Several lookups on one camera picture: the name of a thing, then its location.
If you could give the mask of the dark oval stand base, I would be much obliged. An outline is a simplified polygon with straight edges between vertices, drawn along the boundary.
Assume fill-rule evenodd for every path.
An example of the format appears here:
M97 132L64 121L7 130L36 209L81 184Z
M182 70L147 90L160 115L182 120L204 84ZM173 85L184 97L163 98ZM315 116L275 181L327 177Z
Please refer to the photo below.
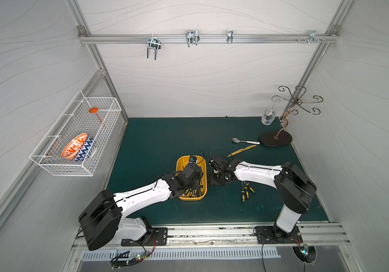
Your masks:
M285 130L267 131L259 136L259 141L266 147L278 147L289 145L293 137Z

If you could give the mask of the blue white patterned bowl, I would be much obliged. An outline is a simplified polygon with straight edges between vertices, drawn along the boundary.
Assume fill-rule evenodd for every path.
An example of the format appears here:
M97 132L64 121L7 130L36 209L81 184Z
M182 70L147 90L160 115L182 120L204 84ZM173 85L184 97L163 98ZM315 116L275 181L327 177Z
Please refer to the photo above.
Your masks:
M94 138L88 136L84 144L82 145L82 147L79 149L79 151L77 152L77 154L74 156L72 160L75 162L83 162L90 155L93 149L92 146L93 142L94 142Z

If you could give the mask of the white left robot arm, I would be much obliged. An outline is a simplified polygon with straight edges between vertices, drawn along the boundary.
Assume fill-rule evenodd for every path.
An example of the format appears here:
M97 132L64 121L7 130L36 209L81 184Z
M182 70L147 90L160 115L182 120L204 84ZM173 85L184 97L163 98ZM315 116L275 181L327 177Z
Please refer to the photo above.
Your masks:
M81 233L90 251L102 248L119 232L123 239L141 240L149 231L147 220L128 216L150 205L181 197L187 190L196 190L204 173L195 163L182 171L163 175L157 181L135 190L113 193L99 192L79 215Z

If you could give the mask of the metal double hook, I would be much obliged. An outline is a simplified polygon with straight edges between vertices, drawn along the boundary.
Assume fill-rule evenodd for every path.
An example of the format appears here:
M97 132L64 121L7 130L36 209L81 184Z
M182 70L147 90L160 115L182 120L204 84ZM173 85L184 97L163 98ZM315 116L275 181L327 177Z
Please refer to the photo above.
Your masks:
M151 53L153 52L154 60L156 60L157 56L158 56L158 51L161 49L161 45L162 45L161 41L158 38L156 38L155 36L152 36L148 40L146 57L149 58L151 56Z

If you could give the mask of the metal corner hook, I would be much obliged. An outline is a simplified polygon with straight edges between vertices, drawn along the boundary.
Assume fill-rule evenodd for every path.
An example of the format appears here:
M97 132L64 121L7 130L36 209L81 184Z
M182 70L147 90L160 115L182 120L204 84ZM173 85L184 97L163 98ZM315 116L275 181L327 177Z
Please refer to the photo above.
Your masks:
M304 44L323 44L326 43L326 39L318 38L317 31L312 31L305 39L297 39L297 42Z

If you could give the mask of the round fan unit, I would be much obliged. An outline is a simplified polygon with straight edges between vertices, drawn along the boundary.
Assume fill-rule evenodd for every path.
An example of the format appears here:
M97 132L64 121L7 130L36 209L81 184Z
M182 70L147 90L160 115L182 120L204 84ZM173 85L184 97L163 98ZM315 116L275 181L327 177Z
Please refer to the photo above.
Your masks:
M295 256L306 264L312 264L316 261L317 250L314 246L297 246L293 247Z

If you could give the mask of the yellow plastic storage box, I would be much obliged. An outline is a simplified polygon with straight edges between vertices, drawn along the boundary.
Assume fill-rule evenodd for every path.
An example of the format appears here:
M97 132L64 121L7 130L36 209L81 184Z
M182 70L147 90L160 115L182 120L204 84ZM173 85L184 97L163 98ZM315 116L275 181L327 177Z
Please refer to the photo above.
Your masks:
M176 163L176 170L177 171L182 171L185 169L185 167L187 166L187 164L189 163L188 160L189 160L189 156L190 155L186 155L186 156L181 156L178 160L177 160L177 163ZM201 170L202 170L202 173L203 173L203 176L200 180L200 185L203 185L204 186L204 195L202 197L199 197L199 189L200 189L200 185L199 185L199 188L198 189L192 189L192 190L197 190L198 191L198 196L196 198L184 198L184 197L179 197L180 200L182 201L200 201L202 200L207 191L208 191L208 183L207 183L207 164L206 164L206 161L205 159L200 156L200 155L197 155L197 158L198 158L198 163L197 165L201 167Z

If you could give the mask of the metal loop hook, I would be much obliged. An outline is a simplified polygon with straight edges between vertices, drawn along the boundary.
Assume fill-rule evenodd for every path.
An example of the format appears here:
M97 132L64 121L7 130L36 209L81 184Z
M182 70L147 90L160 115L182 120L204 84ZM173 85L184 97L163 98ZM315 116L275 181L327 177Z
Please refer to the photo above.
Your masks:
M200 41L199 32L197 30L190 30L185 33L185 39L188 47L191 45L197 46Z

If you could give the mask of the orange spoon in basket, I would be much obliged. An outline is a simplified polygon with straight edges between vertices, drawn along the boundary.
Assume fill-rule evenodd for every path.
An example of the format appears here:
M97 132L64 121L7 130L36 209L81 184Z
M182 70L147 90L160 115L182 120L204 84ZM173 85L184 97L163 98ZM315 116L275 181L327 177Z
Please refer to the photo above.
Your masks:
M98 111L99 109L97 107L93 107L89 110L89 113L93 114L96 116L96 118L98 119L98 121L102 124L103 123L103 120L100 118L99 114L98 114Z

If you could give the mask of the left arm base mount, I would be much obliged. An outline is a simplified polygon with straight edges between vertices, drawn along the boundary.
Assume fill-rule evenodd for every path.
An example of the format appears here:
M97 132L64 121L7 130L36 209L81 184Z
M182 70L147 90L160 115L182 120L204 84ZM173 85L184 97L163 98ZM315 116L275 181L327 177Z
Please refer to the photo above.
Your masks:
M152 227L142 216L125 218L120 225L121 246L165 246L167 245L168 228Z

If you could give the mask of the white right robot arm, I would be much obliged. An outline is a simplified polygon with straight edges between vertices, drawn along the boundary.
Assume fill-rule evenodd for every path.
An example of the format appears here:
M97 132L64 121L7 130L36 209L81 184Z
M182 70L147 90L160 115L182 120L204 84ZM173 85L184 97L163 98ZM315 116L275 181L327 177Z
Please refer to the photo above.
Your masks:
M243 183L243 195L249 189L247 184L255 182L276 189L283 207L273 225L273 236L291 236L301 216L310 209L315 199L316 184L294 163L284 165L259 165L242 160L229 161L219 155L213 156L209 165L213 169L211 183L226 185L231 181Z

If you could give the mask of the small metal hook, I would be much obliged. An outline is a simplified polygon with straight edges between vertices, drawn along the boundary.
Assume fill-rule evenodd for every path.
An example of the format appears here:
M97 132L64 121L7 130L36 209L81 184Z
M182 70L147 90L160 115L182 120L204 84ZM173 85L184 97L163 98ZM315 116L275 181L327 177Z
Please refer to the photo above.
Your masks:
M232 44L234 38L234 32L232 30L229 30L227 33L227 44Z

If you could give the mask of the copper hook stand pole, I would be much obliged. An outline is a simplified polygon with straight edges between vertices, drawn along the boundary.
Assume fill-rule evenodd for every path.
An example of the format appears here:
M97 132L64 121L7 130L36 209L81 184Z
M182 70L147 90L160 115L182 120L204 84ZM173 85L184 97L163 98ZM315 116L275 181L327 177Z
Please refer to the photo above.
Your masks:
M276 95L272 97L273 101L278 102L288 102L288 105L285 107L284 113L280 115L280 130L285 130L289 126L289 116L296 116L299 114L299 110L302 110L304 112L307 112L311 115L319 115L321 111L317 107L312 107L311 109L307 108L307 105L312 104L320 104L324 101L323 97L320 95L313 95L312 100L305 102L302 100L303 96L306 94L307 89L303 86L296 86L295 91L300 92L296 96L293 95L292 91L287 86L279 86L278 87L279 92L288 92L290 94L289 98L285 98L280 95Z

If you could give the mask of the orange white patterned bowl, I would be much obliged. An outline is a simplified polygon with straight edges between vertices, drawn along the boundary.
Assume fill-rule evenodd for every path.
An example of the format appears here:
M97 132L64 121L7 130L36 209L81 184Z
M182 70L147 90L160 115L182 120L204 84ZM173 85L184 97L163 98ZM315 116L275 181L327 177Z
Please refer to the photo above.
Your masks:
M64 159L72 160L79 151L79 149L82 147L88 136L89 135L87 133L82 133L74 137L74 139L71 140L63 149L61 157Z

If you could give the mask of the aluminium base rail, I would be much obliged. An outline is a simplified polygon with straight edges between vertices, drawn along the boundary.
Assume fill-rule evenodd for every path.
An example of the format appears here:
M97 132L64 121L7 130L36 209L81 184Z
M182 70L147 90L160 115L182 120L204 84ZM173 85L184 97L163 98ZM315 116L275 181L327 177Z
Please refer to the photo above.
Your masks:
M257 243L253 234L256 226L272 226L270 222L235 223L235 224L171 224L168 228L167 248L201 248L201 247L254 247ZM298 245L351 245L340 223L301 222L297 224L302 244L266 244L267 246Z

